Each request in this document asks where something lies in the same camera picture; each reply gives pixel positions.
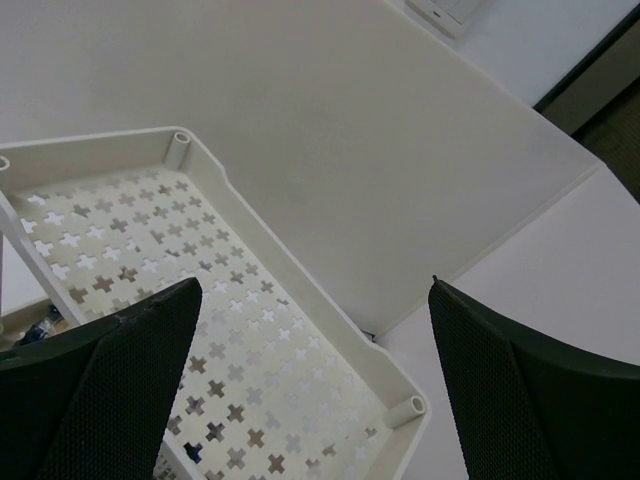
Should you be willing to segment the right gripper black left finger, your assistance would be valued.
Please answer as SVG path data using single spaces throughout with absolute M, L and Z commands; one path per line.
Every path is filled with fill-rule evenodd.
M 188 278 L 3 352 L 2 478 L 152 478 L 201 301 Z

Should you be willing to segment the spaghetti bag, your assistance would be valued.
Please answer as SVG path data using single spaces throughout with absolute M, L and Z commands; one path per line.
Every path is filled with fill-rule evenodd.
M 68 322 L 58 308 L 51 304 L 46 315 L 33 324 L 22 337 L 14 343 L 15 347 L 28 345 L 55 336 L 68 328 Z

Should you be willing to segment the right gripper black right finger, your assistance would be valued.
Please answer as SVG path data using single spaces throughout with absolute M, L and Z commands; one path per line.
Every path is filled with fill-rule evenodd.
M 431 325 L 471 479 L 636 479 L 639 368 L 436 279 Z

